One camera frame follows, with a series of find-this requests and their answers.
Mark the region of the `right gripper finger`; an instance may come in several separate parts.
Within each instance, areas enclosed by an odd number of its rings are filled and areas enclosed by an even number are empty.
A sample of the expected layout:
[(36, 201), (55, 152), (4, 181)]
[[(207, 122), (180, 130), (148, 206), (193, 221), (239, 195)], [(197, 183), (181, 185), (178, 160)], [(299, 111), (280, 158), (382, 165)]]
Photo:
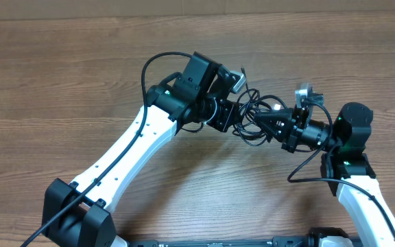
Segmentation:
[(275, 138), (278, 142), (283, 142), (288, 134), (288, 130), (285, 126), (274, 122), (261, 122), (261, 129), (269, 136)]
[(280, 110), (271, 110), (267, 112), (259, 112), (254, 116), (254, 120), (257, 123), (262, 124), (287, 124), (292, 119), (293, 114), (292, 108), (284, 108)]

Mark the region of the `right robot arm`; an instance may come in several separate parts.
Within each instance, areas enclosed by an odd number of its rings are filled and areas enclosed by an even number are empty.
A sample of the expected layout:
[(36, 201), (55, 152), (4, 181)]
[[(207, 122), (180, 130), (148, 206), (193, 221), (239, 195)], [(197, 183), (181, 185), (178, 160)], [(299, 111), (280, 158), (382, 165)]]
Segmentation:
[(315, 102), (299, 107), (256, 113), (254, 121), (263, 132), (295, 152), (297, 145), (322, 155), (319, 182), (348, 212), (363, 246), (395, 246), (395, 218), (388, 208), (364, 150), (371, 135), (373, 112), (351, 102), (337, 119), (322, 123), (311, 119)]

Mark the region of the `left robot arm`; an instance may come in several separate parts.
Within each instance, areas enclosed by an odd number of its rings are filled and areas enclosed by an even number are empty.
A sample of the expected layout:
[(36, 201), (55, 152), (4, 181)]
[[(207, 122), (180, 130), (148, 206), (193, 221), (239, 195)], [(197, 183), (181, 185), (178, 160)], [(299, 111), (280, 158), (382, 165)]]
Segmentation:
[(142, 167), (183, 126), (208, 125), (225, 132), (236, 121), (238, 106), (227, 97), (246, 84), (244, 71), (233, 71), (195, 52), (183, 72), (174, 72), (149, 89), (135, 120), (110, 149), (70, 183), (59, 178), (48, 186), (42, 234), (59, 246), (128, 246), (112, 213)]

